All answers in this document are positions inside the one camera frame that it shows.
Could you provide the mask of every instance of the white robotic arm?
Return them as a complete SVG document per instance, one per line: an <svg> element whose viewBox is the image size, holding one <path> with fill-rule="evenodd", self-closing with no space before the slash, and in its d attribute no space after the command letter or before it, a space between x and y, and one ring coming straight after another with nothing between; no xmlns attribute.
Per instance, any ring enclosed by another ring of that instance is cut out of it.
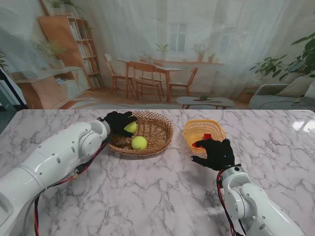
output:
<svg viewBox="0 0 315 236"><path fill-rule="evenodd" d="M247 236L304 236L297 224L256 186L241 167L221 174L225 208L241 220Z"/></svg>
<svg viewBox="0 0 315 236"><path fill-rule="evenodd" d="M78 122L42 142L0 181L0 236L10 235L20 211L37 194L87 162L109 136L107 122Z"/></svg>

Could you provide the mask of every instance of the yellow plastic basket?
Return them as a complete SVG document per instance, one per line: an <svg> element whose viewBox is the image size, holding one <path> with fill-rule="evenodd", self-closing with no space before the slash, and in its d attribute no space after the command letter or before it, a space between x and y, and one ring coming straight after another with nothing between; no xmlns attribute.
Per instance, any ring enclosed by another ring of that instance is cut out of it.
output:
<svg viewBox="0 0 315 236"><path fill-rule="evenodd" d="M214 120L196 119L188 121L185 124L183 136L185 137L192 152L206 153L204 148L196 148L192 146L193 143L202 140L204 134L211 134L213 140L221 142L225 139L225 131Z"/></svg>

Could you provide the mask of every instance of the black glove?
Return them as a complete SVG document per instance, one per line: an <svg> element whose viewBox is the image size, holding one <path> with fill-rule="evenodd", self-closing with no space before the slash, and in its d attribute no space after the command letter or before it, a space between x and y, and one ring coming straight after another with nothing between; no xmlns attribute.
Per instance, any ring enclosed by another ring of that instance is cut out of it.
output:
<svg viewBox="0 0 315 236"><path fill-rule="evenodd" d="M106 121L109 126L111 127L113 134L115 135L122 135L131 138L133 133L130 133L124 128L137 120L137 117L132 117L132 112L126 113L118 113L118 112L111 112L108 113L103 119L99 118L100 121Z"/></svg>
<svg viewBox="0 0 315 236"><path fill-rule="evenodd" d="M212 170L220 171L234 164L234 154L230 145L230 140L222 142L213 139L201 140L196 142L197 147L203 147L207 151L207 159L199 156L192 156L191 160Z"/></svg>

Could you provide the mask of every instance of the wooden cabinet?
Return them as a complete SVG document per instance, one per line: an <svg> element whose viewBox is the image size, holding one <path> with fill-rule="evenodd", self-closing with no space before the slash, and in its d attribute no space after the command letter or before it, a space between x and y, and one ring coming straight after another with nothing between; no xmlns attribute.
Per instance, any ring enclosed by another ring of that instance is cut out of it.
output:
<svg viewBox="0 0 315 236"><path fill-rule="evenodd" d="M63 78L63 83L59 85L56 78ZM57 109L89 88L79 67L44 70L35 78L14 82L22 90L30 109Z"/></svg>

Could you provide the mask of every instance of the wooden chair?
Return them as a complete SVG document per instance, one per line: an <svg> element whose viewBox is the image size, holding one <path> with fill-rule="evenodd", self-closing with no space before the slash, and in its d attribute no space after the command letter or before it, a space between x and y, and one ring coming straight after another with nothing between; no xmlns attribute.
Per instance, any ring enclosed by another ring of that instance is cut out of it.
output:
<svg viewBox="0 0 315 236"><path fill-rule="evenodd" d="M188 83L180 83L180 82L170 82L169 83L169 89L170 91L172 92L172 88L173 87L183 87L186 89L186 92L187 92L187 96L189 97L190 96L190 85L192 84L195 76L196 76L196 73L198 71L198 67L194 67L192 70L191 70L191 76L188 80ZM183 89L173 89L174 91L183 91Z"/></svg>
<svg viewBox="0 0 315 236"><path fill-rule="evenodd" d="M147 61L144 60L144 59L141 59L140 62L147 63ZM163 65L162 63L158 63L158 62L155 62L155 61L153 61L153 65L157 65L157 66L162 66L162 67L164 67L164 65ZM142 80L148 80L148 81L151 80L150 78L144 77L143 71L142 71L142 77L140 77L140 78L141 78ZM163 91L163 86L162 86L163 80L162 80L162 77L161 77L161 73L159 73L159 80L155 80L155 79L154 79L154 81L159 82L159 87L160 87L160 89L161 89L162 96L164 97L164 91Z"/></svg>
<svg viewBox="0 0 315 236"><path fill-rule="evenodd" d="M105 61L106 61L106 64L107 64L107 69L108 69L109 75L112 78L112 93L113 93L113 90L114 90L114 84L115 84L115 92L117 92L117 83L126 84L126 77L124 75L117 74L114 71L114 68L113 68L112 63L111 63L112 58L111 58L111 56L109 54L104 54L104 57L105 57ZM133 83L132 83L132 78L128 77L128 79L129 79L129 84L131 84L132 89L134 90Z"/></svg>
<svg viewBox="0 0 315 236"><path fill-rule="evenodd" d="M146 64L146 63L137 62L137 61L131 61L129 65L133 68L133 79L132 80L134 82L135 96L137 98L139 98L138 87L139 87L139 85L141 85L141 88L153 89L155 100L157 101L157 93L158 93L159 100L161 101L161 96L160 96L159 89L158 89L159 82L156 82L154 80L154 76L153 76L153 73L158 71L157 67L155 65ZM136 70L140 70L142 72L150 72L151 73L151 79L146 78L145 80L143 80L142 79L143 77L140 77L141 79L137 79L136 78Z"/></svg>

